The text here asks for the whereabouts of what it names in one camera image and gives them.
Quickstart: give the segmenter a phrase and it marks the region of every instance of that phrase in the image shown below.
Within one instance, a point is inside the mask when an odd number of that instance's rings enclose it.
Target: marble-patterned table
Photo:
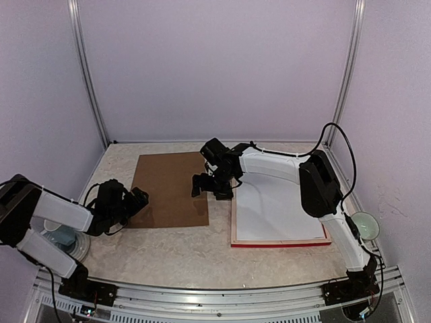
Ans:
[[[116,178],[130,188],[139,155],[199,151],[202,145],[110,145],[88,187]],[[305,152],[313,145],[264,143],[260,146]],[[95,194],[92,192],[89,201]],[[310,248],[231,248],[230,201],[216,201],[208,194],[208,207],[209,226],[206,227],[124,229],[111,237],[92,238],[84,261],[90,276],[143,285],[237,289],[295,285],[345,275],[343,259],[334,243]],[[350,203],[347,207],[352,212]]]

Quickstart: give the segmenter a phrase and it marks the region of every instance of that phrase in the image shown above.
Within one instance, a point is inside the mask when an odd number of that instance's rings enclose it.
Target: purple wall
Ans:
[[[356,193],[382,226],[419,322],[431,300],[431,1],[369,1],[341,122],[358,159]],[[341,138],[335,153],[351,161]]]
[[[110,138],[315,140],[335,109],[354,3],[81,1]]]
[[[102,146],[66,1],[0,2],[0,181],[20,172],[77,198]],[[0,247],[0,322],[19,322],[36,267]]]

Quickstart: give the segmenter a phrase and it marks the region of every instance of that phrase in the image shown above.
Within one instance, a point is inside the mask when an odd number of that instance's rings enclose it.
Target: black cable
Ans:
[[[59,321],[59,323],[62,323],[62,321],[60,319],[59,311],[57,310],[57,305],[55,303],[54,274],[53,274],[53,271],[50,268],[48,268],[48,267],[45,267],[45,268],[47,269],[47,271],[51,275],[51,293],[53,295],[53,305],[54,305],[55,316],[57,317],[57,321]]]
[[[265,150],[265,149],[258,148],[256,146],[256,144],[253,143],[252,141],[250,142],[250,145],[251,145],[251,147],[253,147],[257,151],[260,151],[262,153],[272,153],[274,155],[281,155],[281,156],[286,156],[286,157],[306,157],[306,156],[309,156],[312,153],[314,153],[319,148],[319,145],[322,143],[322,140],[323,140],[323,135],[325,134],[325,131],[326,131],[327,127],[329,127],[329,126],[335,127],[341,133],[341,135],[343,136],[343,138],[345,140],[345,143],[347,144],[347,147],[349,148],[350,157],[352,158],[352,164],[353,164],[353,181],[352,181],[352,185],[350,186],[350,189],[348,190],[348,192],[346,194],[344,194],[343,197],[341,198],[341,210],[344,212],[343,202],[353,192],[353,189],[355,188],[356,177],[357,177],[357,169],[356,169],[356,159],[355,159],[355,155],[354,155],[352,146],[350,145],[349,139],[348,139],[347,135],[345,134],[344,130],[338,124],[336,124],[334,122],[328,122],[322,128],[321,136],[320,136],[319,140],[317,141],[317,144],[309,152],[307,152],[307,153],[301,153],[301,154],[295,155],[293,153],[282,153],[280,151]]]
[[[87,206],[87,199],[88,199],[88,196],[90,195],[90,193],[91,193],[91,191],[93,190],[93,188],[95,188],[95,187],[97,187],[97,186],[100,186],[100,184],[99,183],[95,183],[95,184],[93,184],[89,189],[88,189],[88,191],[87,191],[87,194],[86,194],[86,197],[85,197],[85,199],[84,199],[84,203],[83,203],[83,206]]]
[[[374,254],[371,251],[369,251],[367,248],[365,248],[363,244],[361,244],[361,248],[364,249],[364,251],[367,254],[369,254],[370,256],[374,256],[378,259],[378,262],[380,263],[380,275],[382,276],[382,281],[381,281],[381,286],[380,286],[380,295],[378,297],[377,303],[376,303],[375,307],[373,308],[372,312],[369,313],[369,315],[366,317],[366,318],[369,318],[377,310],[377,307],[380,304],[380,301],[382,300],[382,296],[383,296],[383,284],[385,282],[384,277],[383,277],[383,260],[382,260],[381,256],[379,256],[378,254]]]

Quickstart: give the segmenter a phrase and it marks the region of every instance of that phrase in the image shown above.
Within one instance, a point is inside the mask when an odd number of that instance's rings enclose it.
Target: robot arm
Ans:
[[[324,151],[316,150],[304,157],[292,154],[290,157],[261,151],[252,143],[241,143],[228,149],[214,138],[203,146],[201,154],[210,165],[209,174],[193,176],[192,196],[207,190],[213,192],[217,200],[231,199],[230,182],[235,178],[241,184],[240,178],[244,173],[274,176],[299,185],[302,208],[325,226],[343,256],[350,286],[344,286],[341,294],[347,294],[345,289],[357,298],[364,292],[368,295],[370,291],[378,293],[374,276],[376,259],[365,251],[358,228],[342,207],[339,180]],[[336,294],[333,289],[339,289],[337,284],[327,284],[331,294]]]
[[[0,190],[0,240],[17,248],[33,263],[43,264],[62,277],[60,293],[93,301],[97,292],[105,300],[100,303],[110,305],[116,288],[89,281],[87,268],[32,229],[30,220],[32,217],[48,219],[91,236],[100,236],[118,223],[126,225],[128,219],[147,204],[146,192],[138,188],[129,192],[116,180],[101,184],[98,196],[83,207],[43,190],[22,175],[15,175]]]

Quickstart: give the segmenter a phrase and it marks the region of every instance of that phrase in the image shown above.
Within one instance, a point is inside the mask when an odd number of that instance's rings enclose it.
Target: metal rail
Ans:
[[[376,272],[376,278],[378,282],[381,281],[380,271]],[[386,268],[384,278],[384,294],[394,291],[402,293],[402,289],[405,287],[398,267]],[[169,323],[190,321],[227,323],[237,320],[276,322],[280,318],[313,316],[317,311],[340,306],[325,306],[321,285],[326,281],[262,289],[204,290],[152,287],[103,279],[94,280],[119,286],[117,299],[112,308],[98,306],[101,317],[105,317],[105,319],[100,319],[102,322],[134,323],[134,319],[141,320],[142,318],[146,318],[149,322],[152,319],[155,320],[154,322]],[[56,277],[56,289],[59,284],[60,278]],[[60,310],[67,312],[71,312],[74,306],[79,309],[81,305],[85,305],[85,303],[58,294],[56,298]],[[51,277],[45,271],[39,272],[34,283],[33,303],[40,302],[48,306],[52,305]],[[30,319],[34,315],[29,314],[27,317]]]
[[[81,20],[79,18],[79,7],[77,0],[67,0],[69,5],[69,14],[72,22],[73,37],[75,39],[77,55],[79,58],[79,65],[81,67],[82,76],[86,85],[88,99],[93,112],[94,120],[98,129],[100,140],[103,147],[106,149],[109,146],[109,136],[106,132],[106,127],[103,122],[102,113],[100,112],[99,105],[94,91],[93,81],[88,67],[86,56],[86,48],[84,46],[84,37],[82,35]]]
[[[350,37],[349,52],[347,55],[347,62],[345,64],[343,80],[341,88],[338,93],[337,105],[332,122],[339,124],[341,115],[343,114],[347,93],[349,92],[350,81],[352,80],[356,55],[358,53],[359,39],[362,31],[362,22],[364,21],[365,0],[356,0],[354,24],[352,28],[352,35]],[[326,144],[331,148],[335,139],[335,129],[331,128],[326,138]]]

